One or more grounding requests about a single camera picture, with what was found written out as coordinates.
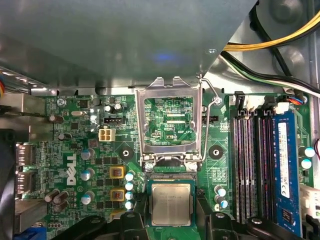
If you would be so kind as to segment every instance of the sticker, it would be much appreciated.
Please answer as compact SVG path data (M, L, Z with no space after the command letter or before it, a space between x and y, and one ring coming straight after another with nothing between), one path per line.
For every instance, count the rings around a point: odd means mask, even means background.
M287 124L285 122L278 123L278 129L279 129L281 195L289 199L290 188L289 188Z

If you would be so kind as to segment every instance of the expansion slot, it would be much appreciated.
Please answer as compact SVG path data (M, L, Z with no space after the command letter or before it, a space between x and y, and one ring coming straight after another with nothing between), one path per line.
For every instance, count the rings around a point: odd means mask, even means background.
M256 214L256 184L254 162L253 118L235 118L234 167L235 167L235 211L240 223Z
M274 220L273 123L270 116L255 120L258 215Z

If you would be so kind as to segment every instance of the cable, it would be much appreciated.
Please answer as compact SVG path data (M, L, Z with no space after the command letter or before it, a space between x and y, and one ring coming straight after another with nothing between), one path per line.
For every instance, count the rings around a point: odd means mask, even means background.
M272 46L276 46L278 44L282 44L285 41L292 40L296 37L299 37L302 34L305 34L308 31L312 31L313 27L315 27L318 23L320 23L320 11L302 28L297 30L296 32L279 38L272 41L267 41L263 43L255 43L255 44L227 44L227 46L224 48L225 51L230 52L243 52L243 51L253 51L253 50L259 50L264 49Z
M271 41L272 39L270 38L270 36L268 35L268 33L265 31L264 27L261 25L258 15L257 15L257 5L255 5L252 10L250 11L250 19L252 24L254 24L254 27L256 28L255 31L258 34L258 36L260 37L260 39L263 42L267 42L267 41ZM276 60L278 61L284 75L291 77L292 74L289 70L288 65L286 64L284 58L282 57L280 51L276 48L276 47L271 47L269 48L271 54L276 58Z
M282 82L287 82L287 83L291 83L291 84L297 84L300 85L306 89L311 90L312 92L318 93L320 94L320 89L304 82L301 81L300 79L294 78L294 77L290 77L290 76L279 76L279 75L271 75L271 74L263 74L263 73L258 73L255 72L253 70L251 70L250 68L248 68L247 66L245 66L244 64L242 64L239 60L237 60L234 56L232 56L230 53L223 51L221 53L221 56L223 56L225 59L227 59L229 62L231 62L233 65L235 65L236 67L238 67L239 69L247 72L248 74L260 78L260 79L265 79L265 80L279 80Z

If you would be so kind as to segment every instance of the capacitor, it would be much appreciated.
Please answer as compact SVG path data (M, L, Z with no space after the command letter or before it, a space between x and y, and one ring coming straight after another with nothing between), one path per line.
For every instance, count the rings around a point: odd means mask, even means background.
M214 187L214 192L220 197L224 197L227 194L227 191L220 185Z
M81 197L81 203L83 205L90 204L95 199L95 194L93 191L87 191L82 197Z
M68 201L63 201L61 204L59 205L55 205L53 207L53 211L56 213L60 213L62 212L64 209L66 209L68 207L69 203Z
M134 171L128 171L127 174L124 176L125 180L130 182L134 179L135 172Z
M132 200L134 198L134 193L132 191L127 191L124 195L125 199Z
M117 112L117 113L121 113L124 108L122 107L121 103L117 103L114 105L114 110Z
M308 158L305 158L303 159L301 162L300 162L300 165L303 169L307 170L307 169L310 169L311 166L312 166L312 161Z
M220 205L220 207L222 207L223 209L225 209L226 207L228 207L228 201L223 197L223 196L219 196L216 195L214 197L214 200L217 204Z
M129 181L124 185L124 188L127 191L131 191L132 189L134 189L134 185L135 185L135 183L133 181Z
M72 139L72 135L70 133L60 133L58 135L58 139L60 141L70 141Z
M115 112L115 108L113 106L107 105L104 107L104 111L108 114L113 114Z
M95 175L95 171L92 168L87 168L84 170L80 177L83 181L88 181L90 180L93 176Z
M300 157L307 157L307 158L312 158L316 154L315 150L310 146L299 147L298 153Z
M44 200L47 203L50 203L54 199L54 197L57 196L59 193L60 191L58 189L54 189L44 197Z
M127 201L125 204L124 204L124 207L127 209L127 210L132 210L134 208L134 204L131 202L131 201Z
M62 124L65 119L63 116L51 114L49 116L49 121L54 124Z
M96 155L96 152L92 148L84 149L81 153L81 158L83 160L89 160L92 159Z
M66 200L69 196L69 193L67 191L62 191L57 196L54 197L53 203L54 204L61 204L63 200Z

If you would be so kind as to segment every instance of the screw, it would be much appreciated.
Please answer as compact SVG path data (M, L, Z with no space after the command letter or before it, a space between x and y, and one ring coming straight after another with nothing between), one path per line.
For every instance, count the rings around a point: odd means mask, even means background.
M58 98L56 101L56 104L61 108L67 104L67 101L63 98Z
M213 98L213 101L215 101L214 105L216 105L216 106L219 106L220 104L222 104L222 98L221 97L215 96Z
M221 212L216 213L215 216L216 216L217 218L219 218L219 219L222 219L222 218L225 217L225 215L224 215L223 213L221 213Z
M101 220L99 218L94 218L90 221L92 224L98 224L101 222Z
M147 172L151 172L153 169L154 169L154 164L152 162L147 162L145 165L144 165L144 169L147 171Z
M187 164L187 167L188 167L188 169L189 169L190 171L192 171L192 172L195 172L195 171L197 171L197 169L198 169L198 165L197 165L196 162L189 162L189 163Z
M251 221L254 223L254 224L262 224L262 221L258 218L252 218Z

